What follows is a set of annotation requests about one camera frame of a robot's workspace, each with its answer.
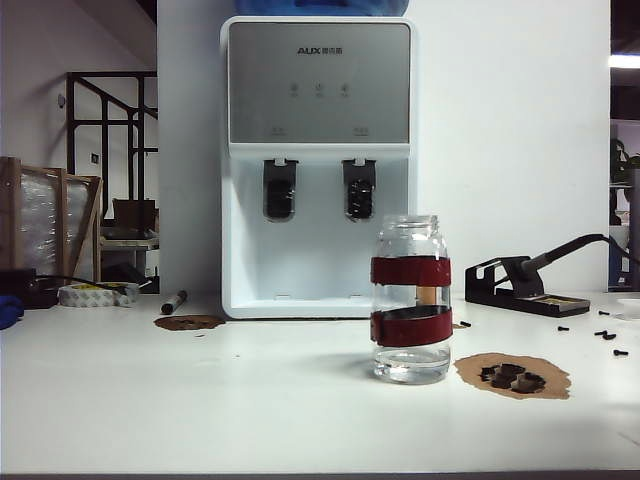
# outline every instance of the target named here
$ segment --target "brand logo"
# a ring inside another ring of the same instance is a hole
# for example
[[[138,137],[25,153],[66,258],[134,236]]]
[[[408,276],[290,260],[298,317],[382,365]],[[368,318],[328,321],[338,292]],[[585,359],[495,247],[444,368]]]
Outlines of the brand logo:
[[[298,55],[342,55],[342,47],[300,47]]]

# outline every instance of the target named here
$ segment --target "plastic wrap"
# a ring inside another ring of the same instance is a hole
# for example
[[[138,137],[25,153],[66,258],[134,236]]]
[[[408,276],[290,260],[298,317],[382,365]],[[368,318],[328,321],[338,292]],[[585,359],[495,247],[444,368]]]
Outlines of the plastic wrap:
[[[67,246],[71,258],[79,255],[75,276],[81,278],[93,278],[93,257],[90,248],[82,247],[82,235],[80,228],[86,212],[89,199],[89,185],[80,180],[70,179],[67,183]],[[87,235],[91,234],[92,226],[89,225]]]
[[[22,241],[24,265],[39,274],[56,273],[58,180],[54,175],[22,173]]]

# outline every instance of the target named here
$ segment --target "roll of tape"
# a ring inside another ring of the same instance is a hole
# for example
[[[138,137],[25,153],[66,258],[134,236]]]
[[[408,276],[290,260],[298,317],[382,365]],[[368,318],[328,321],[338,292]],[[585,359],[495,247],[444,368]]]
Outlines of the roll of tape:
[[[136,283],[102,283],[109,287],[125,287],[126,295],[114,290],[94,287],[93,285],[67,285],[58,289],[60,305],[66,307],[130,307],[140,295],[140,287]]]

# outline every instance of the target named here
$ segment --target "black cable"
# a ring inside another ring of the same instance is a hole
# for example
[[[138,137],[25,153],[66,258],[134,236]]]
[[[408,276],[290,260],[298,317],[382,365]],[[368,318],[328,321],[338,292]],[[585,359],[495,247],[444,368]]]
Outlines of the black cable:
[[[591,233],[589,235],[583,235],[581,237],[574,238],[570,242],[567,242],[564,245],[560,245],[559,247],[554,248],[553,250],[550,250],[546,253],[538,255],[537,257],[531,258],[529,260],[525,260],[520,265],[520,268],[525,275],[530,275],[536,272],[537,270],[541,269],[542,267],[546,267],[551,262],[561,257],[564,257],[565,255],[568,255],[572,252],[575,252],[576,250],[586,245],[589,245],[590,243],[598,242],[598,241],[607,242],[609,245],[611,245],[616,250],[618,250],[623,257],[628,258],[629,260],[640,265],[640,260],[638,260],[635,257],[632,257],[629,253],[627,253],[620,245],[618,245],[618,243],[613,238],[607,237],[600,233]]]
[[[105,290],[113,290],[114,292],[118,292],[121,295],[126,295],[127,291],[124,286],[112,287],[110,285],[102,285],[100,283],[92,282],[90,280],[85,280],[83,278],[78,277],[68,277],[66,275],[36,275],[36,278],[51,278],[51,279],[59,279],[59,280],[72,280],[78,283],[85,283],[87,285],[91,285],[93,287],[103,288]]]

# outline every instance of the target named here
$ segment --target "cork pad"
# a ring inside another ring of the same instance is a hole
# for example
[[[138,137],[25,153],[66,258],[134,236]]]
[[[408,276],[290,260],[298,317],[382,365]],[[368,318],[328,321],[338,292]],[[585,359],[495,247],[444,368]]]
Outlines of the cork pad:
[[[216,328],[225,323],[224,320],[211,315],[177,315],[162,317],[154,322],[167,330],[200,330],[201,328]]]
[[[454,365],[462,380],[480,390],[517,400],[569,398],[569,374],[542,358],[481,353]]]

